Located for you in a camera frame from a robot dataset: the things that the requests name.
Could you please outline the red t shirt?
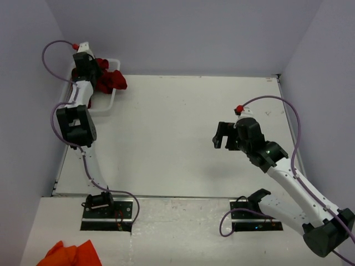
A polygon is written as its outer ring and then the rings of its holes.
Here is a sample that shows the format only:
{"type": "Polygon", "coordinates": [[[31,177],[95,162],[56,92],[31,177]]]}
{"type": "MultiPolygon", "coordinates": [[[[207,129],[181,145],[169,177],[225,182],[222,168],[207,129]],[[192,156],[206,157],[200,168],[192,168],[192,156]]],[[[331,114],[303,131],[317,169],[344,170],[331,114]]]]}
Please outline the red t shirt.
{"type": "MultiPolygon", "coordinates": [[[[109,70],[111,61],[102,58],[95,58],[95,59],[100,69],[102,70],[102,75],[98,79],[97,83],[92,83],[92,87],[94,90],[105,94],[111,94],[113,89],[125,90],[128,87],[125,78],[123,77],[122,73],[118,69],[114,69],[112,71],[109,70]]],[[[89,101],[89,104],[85,106],[90,108],[91,100],[89,101]]]]}

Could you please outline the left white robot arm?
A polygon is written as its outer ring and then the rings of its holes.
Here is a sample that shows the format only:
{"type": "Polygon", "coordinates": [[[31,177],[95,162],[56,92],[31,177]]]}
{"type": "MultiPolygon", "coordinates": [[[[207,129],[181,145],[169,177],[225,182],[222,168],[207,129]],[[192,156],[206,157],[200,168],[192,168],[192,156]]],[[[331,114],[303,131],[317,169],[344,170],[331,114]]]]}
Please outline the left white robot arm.
{"type": "Polygon", "coordinates": [[[97,212],[104,218],[115,212],[115,203],[102,177],[95,153],[97,131],[88,107],[98,79],[102,76],[88,42],[73,45],[75,69],[72,75],[72,93],[69,102],[55,111],[62,139],[75,151],[83,163],[90,191],[85,200],[87,212],[97,212]]]}

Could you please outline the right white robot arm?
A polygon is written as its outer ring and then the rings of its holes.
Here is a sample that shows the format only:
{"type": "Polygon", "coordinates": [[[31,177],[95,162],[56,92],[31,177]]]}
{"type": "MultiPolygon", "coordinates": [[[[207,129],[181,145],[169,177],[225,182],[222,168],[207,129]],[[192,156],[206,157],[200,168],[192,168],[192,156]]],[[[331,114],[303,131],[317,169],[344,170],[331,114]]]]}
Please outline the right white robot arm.
{"type": "Polygon", "coordinates": [[[235,122],[220,121],[212,139],[216,149],[227,138],[226,149],[243,152],[250,162],[274,179],[295,201],[281,202],[270,191],[260,189],[248,197],[248,213],[255,218],[272,217],[299,233],[319,257],[326,257],[351,236],[354,213],[328,200],[294,166],[287,152],[267,141],[249,108],[235,109],[235,122]]]}

